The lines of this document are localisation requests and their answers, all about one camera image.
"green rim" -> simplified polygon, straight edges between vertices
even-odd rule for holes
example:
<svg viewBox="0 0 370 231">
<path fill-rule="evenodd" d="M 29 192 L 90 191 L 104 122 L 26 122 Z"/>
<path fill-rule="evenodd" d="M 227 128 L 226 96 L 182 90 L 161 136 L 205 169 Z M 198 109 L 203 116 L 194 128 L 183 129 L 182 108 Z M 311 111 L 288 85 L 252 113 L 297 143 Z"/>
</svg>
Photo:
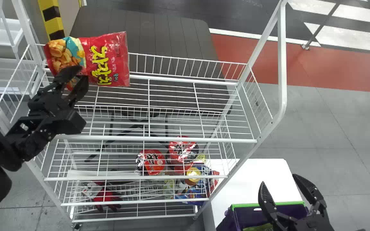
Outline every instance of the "green rim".
<svg viewBox="0 0 370 231">
<path fill-rule="evenodd" d="M 287 206 L 287 205 L 303 205 L 305 206 L 305 202 L 303 201 L 287 201 L 287 202 L 276 202 L 277 206 Z M 246 207 L 259 207 L 260 205 L 258 203 L 252 203 L 252 204 L 232 204 L 231 209 L 235 208 L 246 208 Z"/>
</svg>

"white floor stripe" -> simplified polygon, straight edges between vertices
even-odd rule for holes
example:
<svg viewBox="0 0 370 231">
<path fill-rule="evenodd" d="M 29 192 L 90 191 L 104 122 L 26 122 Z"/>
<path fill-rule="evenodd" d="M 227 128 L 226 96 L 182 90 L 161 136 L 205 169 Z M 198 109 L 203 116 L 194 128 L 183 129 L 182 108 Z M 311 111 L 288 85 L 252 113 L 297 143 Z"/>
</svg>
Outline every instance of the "white floor stripe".
<svg viewBox="0 0 370 231">
<path fill-rule="evenodd" d="M 335 3 L 320 1 L 320 0 L 289 0 L 289 4 L 294 10 L 319 13 L 327 15 Z M 344 18 L 344 19 L 353 19 L 364 22 L 370 22 L 370 9 L 340 5 L 333 13 L 333 16 Z"/>
<path fill-rule="evenodd" d="M 288 3 L 294 10 L 327 15 L 335 3 L 320 0 L 289 0 Z"/>
<path fill-rule="evenodd" d="M 309 30 L 314 33 L 319 27 L 318 24 L 305 23 Z M 370 33 L 358 30 L 349 30 L 324 26 L 316 36 L 320 44 L 338 47 L 357 48 L 370 51 Z"/>
<path fill-rule="evenodd" d="M 338 9 L 336 9 L 333 13 L 333 16 L 370 22 L 370 9 L 356 6 L 340 5 L 338 6 Z"/>
<path fill-rule="evenodd" d="M 212 34 L 217 34 L 217 35 L 231 35 L 231 36 L 237 36 L 237 37 L 242 37 L 242 38 L 251 38 L 251 39 L 260 39 L 261 35 L 257 34 L 250 34 L 250 33 L 244 33 L 244 32 L 237 32 L 237 31 L 230 31 L 230 30 L 220 30 L 220 29 L 213 29 L 209 28 L 209 31 Z M 275 36 L 269 36 L 268 41 L 278 41 L 278 37 Z M 294 44 L 306 44 L 308 41 L 305 40 L 300 40 L 300 39 L 292 39 L 292 38 L 286 38 L 286 42 L 288 43 L 294 43 Z M 314 47 L 320 47 L 321 45 L 317 42 L 311 42 L 311 46 Z"/>
</svg>

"red floor stripe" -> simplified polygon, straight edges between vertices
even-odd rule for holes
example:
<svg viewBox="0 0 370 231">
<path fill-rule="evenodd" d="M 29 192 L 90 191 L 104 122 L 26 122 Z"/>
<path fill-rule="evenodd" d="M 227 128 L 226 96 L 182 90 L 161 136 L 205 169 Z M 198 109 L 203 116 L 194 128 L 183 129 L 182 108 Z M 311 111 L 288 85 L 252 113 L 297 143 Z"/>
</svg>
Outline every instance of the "red floor stripe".
<svg viewBox="0 0 370 231">
<path fill-rule="evenodd" d="M 212 34 L 220 61 L 248 61 L 258 40 Z M 260 83 L 278 83 L 278 43 L 267 41 L 253 70 Z M 287 82 L 289 85 L 370 92 L 370 54 L 287 44 Z"/>
</svg>

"red glove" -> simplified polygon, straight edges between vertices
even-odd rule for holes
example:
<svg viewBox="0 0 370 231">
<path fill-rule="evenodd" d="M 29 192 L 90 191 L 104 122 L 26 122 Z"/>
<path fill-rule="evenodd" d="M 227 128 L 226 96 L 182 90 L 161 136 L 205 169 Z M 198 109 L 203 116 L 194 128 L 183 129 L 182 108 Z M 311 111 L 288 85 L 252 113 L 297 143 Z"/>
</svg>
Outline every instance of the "red glove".
<svg viewBox="0 0 370 231">
<path fill-rule="evenodd" d="M 119 197 L 118 193 L 112 192 L 112 191 L 105 191 L 105 188 L 103 187 L 102 190 L 97 194 L 94 199 L 92 199 L 94 202 L 104 202 L 104 201 L 122 201 L 122 199 Z M 99 212 L 104 212 L 104 208 L 101 205 L 95 205 Z M 117 211 L 117 208 L 120 209 L 121 205 L 118 204 L 112 204 L 107 205 L 113 212 Z"/>
</svg>

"wire rack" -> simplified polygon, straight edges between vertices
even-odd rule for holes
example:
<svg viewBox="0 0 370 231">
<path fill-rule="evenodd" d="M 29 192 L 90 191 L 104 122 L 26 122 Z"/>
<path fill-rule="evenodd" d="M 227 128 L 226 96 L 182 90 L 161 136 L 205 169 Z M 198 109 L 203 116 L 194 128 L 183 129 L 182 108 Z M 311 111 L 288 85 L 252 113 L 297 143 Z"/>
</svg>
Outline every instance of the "wire rack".
<svg viewBox="0 0 370 231">
<path fill-rule="evenodd" d="M 117 212 L 107 206 L 99 212 L 95 206 L 72 206 L 69 209 L 73 222 L 128 220 L 144 218 L 192 217 L 195 215 L 193 205 L 178 202 L 122 205 Z"/>
<path fill-rule="evenodd" d="M 13 3 L 28 45 L 10 62 L 12 66 L 0 66 L 4 76 L 0 78 L 0 126 L 5 133 L 27 114 L 28 100 L 53 79 L 45 67 L 43 44 L 34 39 L 22 2 Z M 129 53 L 131 86 L 90 85 L 75 105 L 87 121 L 82 133 L 57 135 L 27 162 L 61 213 L 73 222 L 198 216 L 207 206 L 202 203 L 216 195 L 285 112 L 284 22 L 279 27 L 280 104 L 275 116 L 251 70 L 276 18 L 285 18 L 282 3 L 285 0 L 273 13 L 249 64 Z M 192 162 L 201 169 L 200 175 L 192 176 L 198 179 L 194 186 L 198 191 L 181 190 L 179 182 L 190 178 L 186 169 L 191 164 L 175 163 L 167 155 L 172 141 L 198 144 L 197 159 Z M 241 145 L 250 153 L 241 153 Z M 158 149 L 164 156 L 163 170 L 156 175 L 147 175 L 136 163 L 138 153 L 147 149 Z M 81 193 L 92 182 L 121 201 L 109 202 L 105 197 L 93 201 Z M 121 209 L 114 212 L 107 204 L 120 204 Z M 99 212 L 96 205 L 104 211 Z"/>
</svg>

